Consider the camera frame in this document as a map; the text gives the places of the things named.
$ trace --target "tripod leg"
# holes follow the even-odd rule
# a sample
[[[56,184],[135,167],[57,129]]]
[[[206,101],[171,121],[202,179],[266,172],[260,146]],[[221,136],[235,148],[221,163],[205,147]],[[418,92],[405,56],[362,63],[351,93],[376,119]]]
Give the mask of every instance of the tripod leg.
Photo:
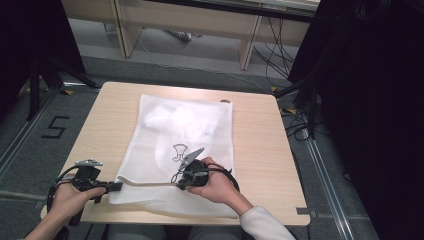
[[[290,87],[287,87],[287,88],[275,93],[274,97],[278,99],[278,98],[280,98],[284,95],[287,95],[287,94],[289,94],[293,91],[296,91],[297,89],[300,89],[304,84],[305,84],[305,80],[304,79],[300,80],[299,82],[291,85]]]
[[[81,74],[81,73],[74,71],[72,68],[70,68],[69,66],[66,66],[65,64],[63,64],[59,60],[54,59],[54,58],[49,57],[49,56],[45,56],[45,59],[47,60],[47,62],[49,62],[53,66],[55,66],[57,69],[60,69],[60,70],[63,70],[65,72],[69,73],[71,76],[78,79],[80,82],[84,83],[85,85],[87,85],[91,88],[99,88],[99,86],[97,86],[97,84],[95,82],[91,81],[84,74]]]
[[[31,62],[30,68],[30,106],[27,120],[30,121],[37,114],[40,108],[40,80],[38,79],[37,58]]]

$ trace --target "gray sleeve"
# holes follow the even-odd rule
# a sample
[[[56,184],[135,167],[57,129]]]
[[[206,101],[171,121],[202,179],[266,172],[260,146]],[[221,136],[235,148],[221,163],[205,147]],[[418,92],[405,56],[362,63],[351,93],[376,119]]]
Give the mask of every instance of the gray sleeve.
[[[287,228],[263,207],[253,207],[243,214],[240,224],[255,240],[295,240]]]

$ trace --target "floor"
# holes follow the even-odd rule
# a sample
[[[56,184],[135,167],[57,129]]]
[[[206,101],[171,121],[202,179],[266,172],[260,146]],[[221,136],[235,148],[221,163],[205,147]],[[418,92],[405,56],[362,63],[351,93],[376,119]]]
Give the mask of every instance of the floor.
[[[267,67],[257,53],[252,54],[249,68],[240,70],[237,41],[234,39],[193,36],[191,42],[183,43],[164,31],[144,29],[135,51],[130,58],[124,59],[120,55],[117,35],[113,32],[107,33],[102,23],[70,19],[70,24],[87,75],[98,83],[113,80],[263,94],[270,94],[272,87],[282,89],[290,85],[276,70]],[[255,47],[259,53],[269,57],[270,50],[265,44],[255,43]],[[285,50],[295,58],[298,49],[285,47]],[[270,60],[279,66],[283,64],[281,58],[275,55]],[[76,82],[68,76],[63,78],[67,82]],[[0,176],[1,239],[23,237],[24,231],[29,231],[30,226],[34,227],[38,221],[40,202],[49,185],[49,177],[44,175],[48,175],[47,172],[55,174],[60,171],[60,162],[66,160],[66,155],[72,147],[69,143],[75,141],[78,136],[97,96],[96,92],[85,88],[74,88],[74,90],[72,97],[59,94],[52,100],[39,125],[35,126],[35,130],[31,133],[32,137],[20,150],[18,160],[10,165],[6,174]],[[280,108],[293,109],[294,97],[295,93],[285,96],[278,100],[278,105]],[[28,96],[23,94],[9,117],[0,123],[2,126],[0,152],[7,150],[8,144],[25,124],[25,118],[22,116],[27,114],[27,105]],[[51,119],[61,115],[71,116],[74,121],[69,123],[67,133],[60,141],[53,144],[51,140],[33,137],[49,134],[46,128]],[[299,177],[311,214],[311,224],[308,228],[289,226],[289,230],[298,239],[378,239],[354,187],[344,176],[343,163],[337,155],[331,133],[326,130],[325,124],[317,126],[315,143],[330,186],[334,190],[340,209],[346,216],[348,229],[351,231],[351,234],[348,234],[350,237],[346,237],[338,228],[337,217],[332,207],[334,204],[329,202],[328,193],[325,191],[327,185],[319,174],[320,168],[311,157],[310,146],[307,141],[299,141],[305,137],[305,132],[298,131],[292,134],[296,130],[292,126],[301,125],[301,120],[292,114],[282,114],[282,119],[285,127],[289,128],[287,129],[289,142],[298,163]],[[42,161],[30,161],[34,151],[47,152],[49,159],[56,159],[56,164],[46,166]],[[16,172],[20,172],[18,179],[21,182],[16,181]],[[17,193],[26,195],[17,198]],[[8,215],[16,217],[7,222],[4,216]],[[77,229],[72,229],[71,239],[81,239],[87,233],[88,239],[100,239],[104,226],[96,224],[91,230],[90,227],[89,224],[82,224]]]

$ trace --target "white cloth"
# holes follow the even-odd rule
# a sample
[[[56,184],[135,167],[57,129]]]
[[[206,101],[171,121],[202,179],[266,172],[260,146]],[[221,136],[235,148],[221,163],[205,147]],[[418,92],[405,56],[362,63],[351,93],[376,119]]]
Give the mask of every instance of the white cloth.
[[[201,147],[197,159],[211,156],[233,169],[232,103],[175,100],[143,95],[134,135],[116,180],[131,183],[170,183],[182,158]],[[109,202],[137,202],[144,209],[166,214],[229,217],[237,214],[174,186],[140,187],[123,184]]]

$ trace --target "metal floor rail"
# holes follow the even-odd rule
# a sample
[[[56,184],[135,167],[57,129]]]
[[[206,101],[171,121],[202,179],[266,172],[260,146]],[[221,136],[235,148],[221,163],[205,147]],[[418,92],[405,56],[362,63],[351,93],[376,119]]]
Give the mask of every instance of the metal floor rail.
[[[8,148],[5,150],[3,155],[0,157],[0,180],[6,174],[7,169],[12,165],[13,161],[19,155],[22,147],[28,141],[33,130],[37,127],[38,123],[44,116],[46,108],[53,101],[53,99],[58,95],[59,89],[51,89],[43,98],[40,104],[40,109],[38,113],[32,118],[31,121],[27,121],[24,126],[21,128],[19,133],[9,144]]]
[[[307,121],[307,117],[304,115],[302,115],[302,119],[305,122]],[[303,135],[305,138],[310,136],[307,129],[303,130]],[[339,230],[340,237],[342,240],[354,240],[355,238],[353,236],[349,220],[347,219],[343,207],[340,204],[339,198],[337,197],[336,191],[334,190],[330,176],[327,172],[327,168],[325,167],[324,161],[321,158],[316,141],[314,139],[308,138],[306,142],[308,144],[308,149],[309,153],[311,154],[312,161],[317,170],[318,178],[327,198],[328,205],[333,214],[337,229]]]

